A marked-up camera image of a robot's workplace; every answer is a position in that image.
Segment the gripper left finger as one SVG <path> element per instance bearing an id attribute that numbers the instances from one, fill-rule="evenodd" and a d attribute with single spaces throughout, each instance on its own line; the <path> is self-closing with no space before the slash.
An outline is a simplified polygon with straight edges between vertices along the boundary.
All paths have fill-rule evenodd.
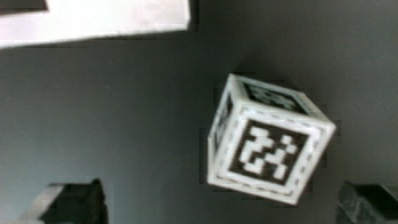
<path id="1" fill-rule="evenodd" d="M 102 180 L 52 183 L 17 220 L 17 224 L 109 224 Z"/>

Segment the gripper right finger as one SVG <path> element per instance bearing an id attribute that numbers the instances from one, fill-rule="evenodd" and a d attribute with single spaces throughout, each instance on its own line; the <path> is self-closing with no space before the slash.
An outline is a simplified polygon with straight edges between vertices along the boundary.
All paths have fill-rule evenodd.
<path id="1" fill-rule="evenodd" d="M 398 186 L 344 182 L 335 223 L 398 224 Z"/>

